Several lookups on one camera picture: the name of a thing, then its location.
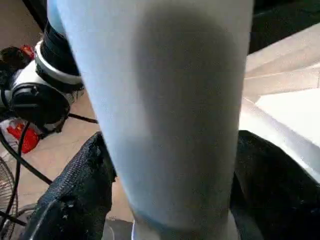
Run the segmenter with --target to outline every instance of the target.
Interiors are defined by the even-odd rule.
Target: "tiled floor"
[[[72,106],[71,112],[88,118],[95,118],[86,93]],[[62,172],[84,142],[97,131],[99,131],[99,125],[97,124],[69,118],[65,122],[61,133],[50,135],[40,141],[33,151],[24,155],[24,158],[53,180]],[[10,162],[12,163],[10,167],[14,169],[15,161],[12,160]],[[18,186],[19,207],[36,203],[47,188],[48,185],[46,183],[22,167]],[[133,221],[128,201],[119,179],[113,183],[112,209],[108,217]]]

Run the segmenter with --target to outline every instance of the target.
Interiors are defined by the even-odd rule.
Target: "black cable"
[[[20,140],[19,140],[19,144],[18,144],[18,153],[17,155],[21,158],[21,154],[22,154],[22,146],[23,146],[23,143],[24,143],[24,139],[25,139],[25,135],[26,135],[26,132],[28,130],[30,126],[30,122],[27,122],[27,124],[24,126],[23,130],[22,130],[22,133],[21,133],[21,137],[20,137]],[[5,214],[6,215],[9,215],[11,209],[12,209],[12,206],[14,205],[14,201],[15,201],[15,198],[16,198],[16,194],[17,194],[17,190],[18,190],[18,184],[19,184],[19,179],[20,179],[20,170],[21,170],[21,163],[19,161],[16,161],[16,167],[15,167],[15,177],[14,177],[14,185],[13,185],[13,190],[12,190],[12,194],[11,194],[11,197],[10,197],[10,200],[9,200],[9,203],[8,203],[8,206],[6,207],[6,210],[5,210]],[[6,217],[3,217],[2,218],[2,221],[0,223],[0,230],[2,231],[3,230],[3,227],[5,225],[5,222],[6,222],[7,218]]]
[[[95,120],[95,119],[88,118],[88,117],[85,117],[85,116],[79,116],[79,115],[74,114],[74,113],[69,113],[68,116],[71,117],[71,118],[74,118],[74,119],[79,119],[79,120],[88,122],[88,123],[93,123],[93,124],[97,124],[98,123],[98,121]]]
[[[16,153],[16,151],[6,141],[5,136],[3,135],[1,130],[0,130],[0,142],[2,143],[4,148],[31,173],[33,173],[35,176],[37,176],[39,179],[41,179],[42,181],[44,181],[49,185],[52,183],[52,181],[49,178],[47,178],[45,175],[43,175],[41,172],[35,169],[32,165],[30,165],[26,160],[24,160],[21,156],[19,156]]]
[[[10,215],[6,214],[3,211],[0,211],[0,217],[6,218],[6,219],[10,220],[11,222],[13,222],[15,224],[19,224],[21,226],[26,226],[27,225],[26,222],[21,221],[20,219],[17,219],[17,218],[15,218],[13,216],[10,216]]]

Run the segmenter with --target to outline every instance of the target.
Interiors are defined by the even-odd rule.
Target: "black and white object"
[[[83,91],[81,76],[67,40],[48,23],[35,47],[35,60],[19,71],[0,104],[38,126],[64,121]]]

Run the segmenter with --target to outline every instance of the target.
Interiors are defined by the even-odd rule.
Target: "black fabric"
[[[112,205],[115,176],[97,132],[39,199],[20,239],[100,240]]]
[[[235,174],[265,240],[319,240],[320,188],[291,157],[239,131]]]

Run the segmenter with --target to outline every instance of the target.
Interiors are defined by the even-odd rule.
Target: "black mesh fabric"
[[[38,200],[22,240],[100,240],[112,205],[115,179],[97,132],[82,146]]]

